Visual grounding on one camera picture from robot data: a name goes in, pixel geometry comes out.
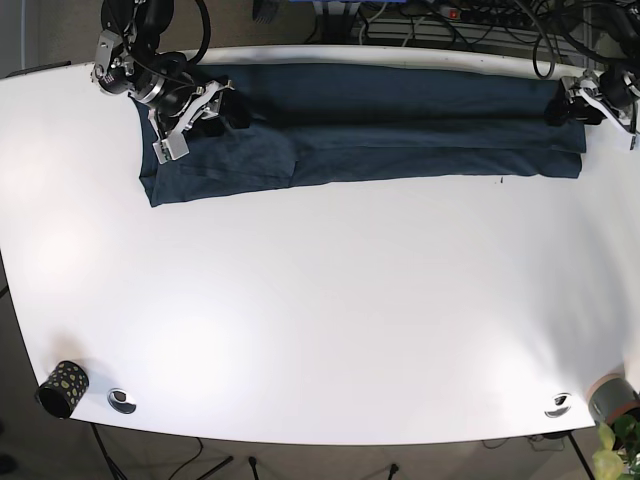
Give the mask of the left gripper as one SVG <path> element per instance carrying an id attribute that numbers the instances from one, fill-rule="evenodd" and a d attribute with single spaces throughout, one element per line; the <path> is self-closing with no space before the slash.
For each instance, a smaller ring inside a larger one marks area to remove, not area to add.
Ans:
<path id="1" fill-rule="evenodd" d="M 606 119 L 624 134 L 629 150 L 639 149 L 639 73 L 584 72 L 568 83 L 568 97 L 558 92 L 547 104 L 547 125 L 570 121 L 597 126 Z"/>

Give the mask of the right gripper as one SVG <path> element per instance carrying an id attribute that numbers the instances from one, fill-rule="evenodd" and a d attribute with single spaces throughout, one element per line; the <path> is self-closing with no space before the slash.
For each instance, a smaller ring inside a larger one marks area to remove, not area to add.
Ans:
<path id="1" fill-rule="evenodd" d="M 195 141 L 249 128 L 252 115 L 229 81 L 196 86 L 154 78 L 146 89 L 146 122 L 152 156 L 164 165 L 189 155 Z"/>

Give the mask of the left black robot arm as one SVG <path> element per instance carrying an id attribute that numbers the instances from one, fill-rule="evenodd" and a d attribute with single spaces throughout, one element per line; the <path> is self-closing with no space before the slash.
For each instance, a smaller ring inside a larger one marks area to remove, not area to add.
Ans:
<path id="1" fill-rule="evenodd" d="M 561 76 L 546 106 L 551 126 L 570 121 L 615 127 L 631 151 L 639 149 L 639 3 L 556 1 L 537 19 L 536 42 L 556 36 L 584 60 L 585 70 Z"/>

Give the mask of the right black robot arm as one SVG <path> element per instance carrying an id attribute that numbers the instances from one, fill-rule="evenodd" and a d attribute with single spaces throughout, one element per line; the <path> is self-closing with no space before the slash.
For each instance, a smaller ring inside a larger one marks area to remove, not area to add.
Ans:
<path id="1" fill-rule="evenodd" d="M 174 15 L 172 1 L 105 1 L 92 82 L 109 95 L 127 94 L 146 106 L 161 164 L 189 153 L 187 139 L 245 129 L 251 115 L 227 76 L 208 78 L 199 67 L 211 40 L 206 4 L 196 3 L 203 36 L 196 53 L 160 53 L 160 37 Z"/>

